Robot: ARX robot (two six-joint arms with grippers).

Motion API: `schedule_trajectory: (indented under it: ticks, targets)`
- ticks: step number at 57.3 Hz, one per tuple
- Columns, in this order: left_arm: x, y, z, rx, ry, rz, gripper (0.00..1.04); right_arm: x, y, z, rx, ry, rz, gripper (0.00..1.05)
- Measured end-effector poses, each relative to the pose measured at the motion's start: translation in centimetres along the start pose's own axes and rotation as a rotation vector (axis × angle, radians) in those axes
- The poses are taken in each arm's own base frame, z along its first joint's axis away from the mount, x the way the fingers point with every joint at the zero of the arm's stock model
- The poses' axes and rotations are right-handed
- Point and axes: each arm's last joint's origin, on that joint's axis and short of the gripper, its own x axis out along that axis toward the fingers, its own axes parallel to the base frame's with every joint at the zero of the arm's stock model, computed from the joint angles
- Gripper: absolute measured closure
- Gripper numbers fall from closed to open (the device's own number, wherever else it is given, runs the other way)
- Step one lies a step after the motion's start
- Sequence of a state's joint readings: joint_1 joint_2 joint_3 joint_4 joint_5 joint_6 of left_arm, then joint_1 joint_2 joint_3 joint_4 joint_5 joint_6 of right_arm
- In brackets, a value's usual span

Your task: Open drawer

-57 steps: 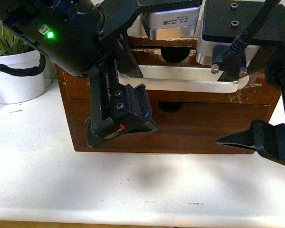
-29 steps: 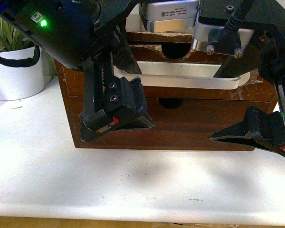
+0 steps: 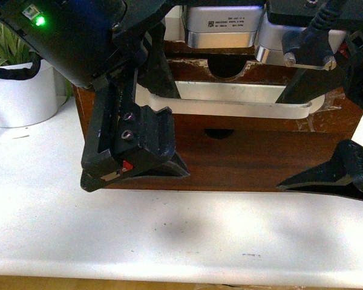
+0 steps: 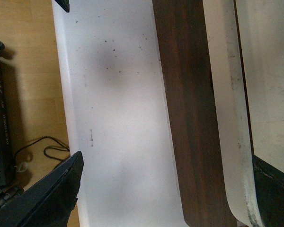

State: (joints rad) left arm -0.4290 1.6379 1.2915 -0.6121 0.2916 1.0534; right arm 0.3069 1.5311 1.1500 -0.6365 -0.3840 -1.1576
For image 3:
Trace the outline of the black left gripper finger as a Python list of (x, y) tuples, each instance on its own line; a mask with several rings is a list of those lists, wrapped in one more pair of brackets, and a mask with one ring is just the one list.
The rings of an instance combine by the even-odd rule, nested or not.
[(363, 146), (343, 140), (330, 160), (287, 178), (277, 188), (363, 201)]
[(185, 162), (177, 152), (174, 152), (171, 158), (162, 156), (153, 161), (144, 161), (142, 157), (137, 161), (124, 159), (121, 168), (103, 176), (96, 176), (95, 173), (83, 170), (80, 186), (87, 192), (94, 192), (123, 181), (140, 178), (184, 178), (189, 175)]

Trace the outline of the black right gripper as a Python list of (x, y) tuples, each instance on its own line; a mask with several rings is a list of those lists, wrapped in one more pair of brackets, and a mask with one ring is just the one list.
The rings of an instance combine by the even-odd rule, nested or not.
[(0, 1), (0, 22), (74, 85), (96, 90), (163, 46), (172, 8), (258, 4), (271, 23), (306, 28), (281, 41), (288, 65), (332, 69), (328, 33), (363, 31), (363, 1)]

